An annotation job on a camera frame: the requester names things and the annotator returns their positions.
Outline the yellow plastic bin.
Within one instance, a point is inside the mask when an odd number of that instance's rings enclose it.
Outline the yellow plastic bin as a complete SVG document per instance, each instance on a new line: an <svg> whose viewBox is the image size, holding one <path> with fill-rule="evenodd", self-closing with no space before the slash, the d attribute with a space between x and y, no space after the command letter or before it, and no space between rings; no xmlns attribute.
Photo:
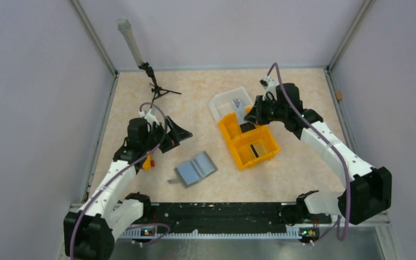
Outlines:
<svg viewBox="0 0 416 260"><path fill-rule="evenodd" d="M240 171L252 168L263 161L272 160L281 151L277 141L266 125L255 125L256 128L254 130L242 133L235 113L224 116L217 125L235 165ZM253 155L250 148L251 144L262 145L263 153L259 158L255 158Z"/></svg>

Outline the grey leather card holder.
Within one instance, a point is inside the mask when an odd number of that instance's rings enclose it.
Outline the grey leather card holder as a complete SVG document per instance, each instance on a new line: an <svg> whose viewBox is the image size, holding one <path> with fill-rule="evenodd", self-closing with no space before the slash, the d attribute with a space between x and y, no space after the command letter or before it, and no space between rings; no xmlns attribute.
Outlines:
<svg viewBox="0 0 416 260"><path fill-rule="evenodd" d="M207 151L201 152L189 161L186 161L174 168L176 177L168 179L169 184L182 184L184 187L191 187L218 171Z"/></svg>

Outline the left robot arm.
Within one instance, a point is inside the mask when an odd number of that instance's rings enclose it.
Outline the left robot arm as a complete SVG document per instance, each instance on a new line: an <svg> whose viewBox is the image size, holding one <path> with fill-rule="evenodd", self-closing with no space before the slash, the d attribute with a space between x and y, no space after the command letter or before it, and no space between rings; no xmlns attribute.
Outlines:
<svg viewBox="0 0 416 260"><path fill-rule="evenodd" d="M179 146L193 134L169 116L160 123L153 115L131 119L127 136L115 152L110 167L92 196L63 220L64 250L70 259L109 259L119 237L133 222L145 224L152 217L146 198L119 197L157 149L162 153Z"/></svg>

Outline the yellow toy brick car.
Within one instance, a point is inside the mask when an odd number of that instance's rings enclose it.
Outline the yellow toy brick car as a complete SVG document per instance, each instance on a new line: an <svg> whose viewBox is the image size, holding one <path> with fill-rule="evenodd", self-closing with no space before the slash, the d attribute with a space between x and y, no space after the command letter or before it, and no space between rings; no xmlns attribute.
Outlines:
<svg viewBox="0 0 416 260"><path fill-rule="evenodd" d="M145 171L151 170L155 166L155 162L152 159L150 155L147 156L147 158L144 160L144 162L141 165L141 168Z"/></svg>

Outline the black card in yellow bin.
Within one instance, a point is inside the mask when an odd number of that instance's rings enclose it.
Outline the black card in yellow bin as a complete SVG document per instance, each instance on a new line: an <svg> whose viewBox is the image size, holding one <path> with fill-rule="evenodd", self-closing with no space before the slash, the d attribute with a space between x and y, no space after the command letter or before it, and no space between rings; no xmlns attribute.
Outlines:
<svg viewBox="0 0 416 260"><path fill-rule="evenodd" d="M253 123L246 122L240 125L240 130L242 133L246 133L248 131L252 131L256 128L256 126Z"/></svg>

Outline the white plastic bin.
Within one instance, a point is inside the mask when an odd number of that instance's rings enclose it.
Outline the white plastic bin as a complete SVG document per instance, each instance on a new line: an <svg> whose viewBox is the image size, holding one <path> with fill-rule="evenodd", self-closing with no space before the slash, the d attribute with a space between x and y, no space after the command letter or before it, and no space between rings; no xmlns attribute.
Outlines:
<svg viewBox="0 0 416 260"><path fill-rule="evenodd" d="M231 101L235 99L242 99L245 109L252 107L254 104L244 87L238 87L216 94L209 102L209 109L216 123L219 123L224 116L230 113L235 113L231 104Z"/></svg>

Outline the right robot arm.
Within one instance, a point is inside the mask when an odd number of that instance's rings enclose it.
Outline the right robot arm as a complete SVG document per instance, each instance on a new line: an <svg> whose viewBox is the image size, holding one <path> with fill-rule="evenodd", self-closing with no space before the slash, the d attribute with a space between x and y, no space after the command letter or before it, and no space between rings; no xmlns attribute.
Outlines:
<svg viewBox="0 0 416 260"><path fill-rule="evenodd" d="M295 84L260 83L265 92L256 96L244 119L261 126L284 124L320 156L345 188L342 193L310 191L299 195L295 205L299 221L311 223L318 214L328 214L343 216L358 225L390 208L392 174L387 168L376 168L361 159L329 129L322 116L304 108Z"/></svg>

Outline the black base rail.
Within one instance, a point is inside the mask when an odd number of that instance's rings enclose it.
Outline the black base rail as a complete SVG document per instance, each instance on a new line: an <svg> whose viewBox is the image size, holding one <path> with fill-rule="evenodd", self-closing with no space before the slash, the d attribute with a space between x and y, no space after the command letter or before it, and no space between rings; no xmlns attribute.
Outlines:
<svg viewBox="0 0 416 260"><path fill-rule="evenodd" d="M325 214L304 216L294 203L151 203L134 224L153 223L168 225L171 234L261 234L331 224L332 219Z"/></svg>

